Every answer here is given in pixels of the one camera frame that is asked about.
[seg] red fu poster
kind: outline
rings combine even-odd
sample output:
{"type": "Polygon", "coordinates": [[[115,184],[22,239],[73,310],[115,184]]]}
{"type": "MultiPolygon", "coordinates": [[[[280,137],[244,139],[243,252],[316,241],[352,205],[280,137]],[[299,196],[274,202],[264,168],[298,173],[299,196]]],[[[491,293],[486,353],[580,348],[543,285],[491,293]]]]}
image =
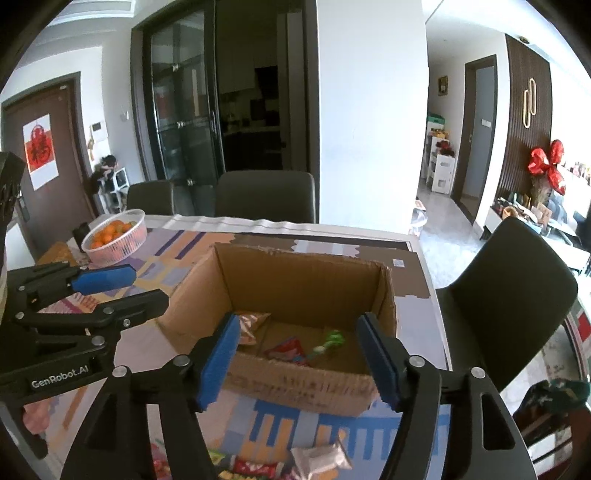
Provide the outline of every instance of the red fu poster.
{"type": "Polygon", "coordinates": [[[22,134],[31,183],[33,189],[37,190],[58,176],[49,114],[26,124],[22,134]]]}

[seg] door handle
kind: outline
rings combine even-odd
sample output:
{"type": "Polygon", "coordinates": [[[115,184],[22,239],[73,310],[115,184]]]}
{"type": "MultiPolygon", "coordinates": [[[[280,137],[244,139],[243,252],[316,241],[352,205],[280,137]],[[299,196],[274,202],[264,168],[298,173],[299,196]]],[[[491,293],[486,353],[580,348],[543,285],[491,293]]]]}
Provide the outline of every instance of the door handle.
{"type": "Polygon", "coordinates": [[[17,202],[19,208],[21,209],[23,221],[28,222],[31,216],[29,215],[29,210],[27,209],[27,205],[25,204],[25,199],[22,196],[22,190],[18,191],[17,202]]]}
{"type": "Polygon", "coordinates": [[[213,112],[209,112],[209,126],[212,130],[212,134],[214,138],[217,138],[217,128],[216,128],[216,114],[213,112]]]}

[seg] cardboard box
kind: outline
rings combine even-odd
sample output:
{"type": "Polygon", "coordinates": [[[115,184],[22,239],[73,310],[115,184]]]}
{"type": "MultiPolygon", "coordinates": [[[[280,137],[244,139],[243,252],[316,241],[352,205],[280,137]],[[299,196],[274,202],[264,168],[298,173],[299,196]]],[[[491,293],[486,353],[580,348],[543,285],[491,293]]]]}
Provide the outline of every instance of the cardboard box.
{"type": "Polygon", "coordinates": [[[270,312],[257,346],[239,347],[223,387],[302,410],[357,416],[377,390],[355,336],[355,323],[374,312],[396,334],[394,292],[379,262],[324,254],[216,244],[173,293],[158,325],[178,353],[211,335],[226,312],[270,312]],[[330,329],[346,337],[316,368],[268,360],[263,351],[296,336],[306,354],[330,329]]]}

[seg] colorful tablecloth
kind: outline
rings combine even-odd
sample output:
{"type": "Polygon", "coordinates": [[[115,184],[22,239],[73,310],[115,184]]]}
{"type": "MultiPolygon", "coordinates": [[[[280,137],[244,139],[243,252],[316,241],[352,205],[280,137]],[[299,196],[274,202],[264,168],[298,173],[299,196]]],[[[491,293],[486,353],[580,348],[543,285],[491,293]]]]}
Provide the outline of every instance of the colorful tablecloth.
{"type": "MultiPolygon", "coordinates": [[[[439,343],[423,343],[420,341],[420,334],[417,337],[413,332],[413,321],[418,314],[427,317],[430,315],[433,322],[435,320],[429,288],[418,257],[416,253],[408,251],[404,242],[377,244],[346,238],[150,229],[145,244],[124,262],[132,265],[137,271],[138,278],[133,286],[89,297],[75,294],[47,310],[91,312],[101,302],[154,288],[161,288],[171,295],[199,256],[216,242],[347,255],[388,262],[393,272],[399,331],[407,335],[410,343],[418,346],[418,351],[416,348],[409,348],[404,338],[403,342],[411,353],[420,353],[438,367],[445,367],[441,339],[439,343]]],[[[123,332],[115,363],[127,365],[133,371],[140,371],[158,368],[174,355],[175,352],[164,340],[155,323],[150,321],[123,332]]],[[[55,478],[59,477],[69,447],[102,383],[96,382],[79,388],[54,400],[51,424],[46,432],[50,455],[45,463],[55,478]]],[[[159,455],[163,458],[165,447],[158,408],[149,406],[148,416],[153,448],[159,450],[159,455]]],[[[300,411],[222,390],[218,401],[212,404],[207,412],[198,414],[198,419],[208,447],[258,462],[289,462],[290,447],[323,445],[334,441],[339,435],[352,458],[354,469],[327,472],[321,478],[371,480],[379,478],[394,441],[400,415],[381,401],[374,402],[360,417],[352,418],[300,411]]],[[[449,409],[442,407],[429,478],[440,478],[448,428],[449,409]]]]}

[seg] chair backrest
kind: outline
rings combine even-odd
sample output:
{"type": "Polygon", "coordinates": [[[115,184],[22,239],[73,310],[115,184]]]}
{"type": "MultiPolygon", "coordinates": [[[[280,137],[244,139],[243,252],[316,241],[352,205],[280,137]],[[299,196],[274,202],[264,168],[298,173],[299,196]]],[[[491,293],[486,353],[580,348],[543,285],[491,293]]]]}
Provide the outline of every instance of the chair backrest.
{"type": "Polygon", "coordinates": [[[316,223],[315,204],[314,177],[302,171],[229,171],[216,189],[216,216],[316,223]]]}
{"type": "Polygon", "coordinates": [[[173,184],[168,180],[133,184],[127,192],[127,209],[134,208],[146,215],[174,215],[173,184]]]}
{"type": "Polygon", "coordinates": [[[448,288],[499,391],[545,345],[577,297],[577,282],[564,262],[512,217],[448,288]]]}

